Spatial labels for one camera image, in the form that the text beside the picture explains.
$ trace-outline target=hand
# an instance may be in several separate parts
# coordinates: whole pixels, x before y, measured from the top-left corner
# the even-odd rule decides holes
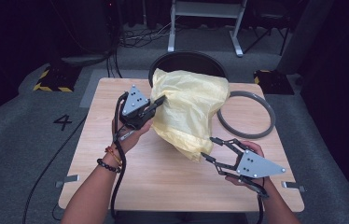
[[[253,149],[257,154],[259,154],[259,156],[264,157],[264,153],[262,152],[262,148],[260,145],[253,143],[253,142],[249,142],[249,141],[243,141],[242,144]],[[236,186],[246,186],[249,188],[249,186],[247,184],[239,182],[239,180],[236,178],[226,176],[225,179],[230,181],[232,184],[234,184]],[[256,184],[259,184],[262,186],[262,183],[263,183],[262,178],[254,179],[252,181],[255,182]]]
[[[111,122],[112,125],[112,133],[114,134],[114,120]],[[119,141],[121,144],[122,150],[124,153],[127,153],[129,150],[131,150],[134,146],[136,146],[137,142],[139,141],[140,136],[142,136],[144,133],[148,132],[152,125],[152,119],[149,119],[145,125],[140,130],[134,131],[131,135],[129,135],[127,138],[125,138],[123,141]],[[123,126],[122,122],[119,120],[118,123],[119,129]],[[132,129],[129,129],[127,127],[123,127],[119,130],[119,137],[123,136],[124,134],[130,132]]]

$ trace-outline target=bracelet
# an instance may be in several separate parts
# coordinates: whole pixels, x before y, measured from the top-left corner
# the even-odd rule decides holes
[[[98,164],[102,167],[104,167],[105,169],[109,170],[109,171],[112,171],[112,172],[115,172],[115,173],[121,173],[121,168],[115,168],[115,167],[112,167],[112,166],[109,166],[108,164],[105,164],[102,159],[98,159],[97,160]]]
[[[105,152],[109,152],[111,154],[111,156],[114,157],[114,160],[116,160],[116,162],[119,164],[119,166],[122,166],[122,161],[116,156],[116,154],[114,154],[114,150],[111,146],[108,146],[105,149]]]

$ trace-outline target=forearm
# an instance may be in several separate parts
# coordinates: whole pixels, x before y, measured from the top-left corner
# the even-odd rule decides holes
[[[119,166],[109,153],[103,157],[103,162]],[[67,205],[62,223],[103,223],[115,179],[116,173],[96,166]]]
[[[287,206],[286,202],[283,200],[270,178],[266,178],[264,188],[267,190],[268,195],[270,196],[269,198],[262,200],[268,223],[300,223],[294,213]]]

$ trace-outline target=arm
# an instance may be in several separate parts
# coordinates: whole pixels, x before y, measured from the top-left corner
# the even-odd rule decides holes
[[[252,142],[242,142],[244,145],[254,149],[260,156],[264,156],[262,149],[259,145]],[[243,183],[239,183],[237,179],[226,176],[226,180],[230,181],[232,184],[237,186],[245,186]],[[262,178],[254,180],[257,184],[262,186]],[[270,224],[296,224],[300,223],[294,213],[287,206],[286,202],[283,200],[279,191],[277,191],[276,186],[273,184],[269,177],[265,177],[264,188],[267,190],[270,196],[267,199],[263,199],[265,214]]]
[[[125,153],[136,145],[140,136],[149,130],[151,124],[152,120],[149,120],[142,129],[134,132],[121,142]],[[117,150],[114,150],[114,152],[119,158],[119,152]],[[102,161],[112,167],[119,167],[119,164],[110,153],[106,153]],[[103,223],[115,179],[116,173],[97,165],[73,195],[64,211],[62,223]]]

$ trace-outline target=translucent plastic bag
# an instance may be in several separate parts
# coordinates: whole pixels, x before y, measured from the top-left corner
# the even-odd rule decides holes
[[[230,96],[228,80],[157,69],[153,84],[152,102],[166,96],[153,119],[152,127],[156,133],[192,161],[199,161],[201,152],[210,154],[213,148],[209,139],[211,120]]]

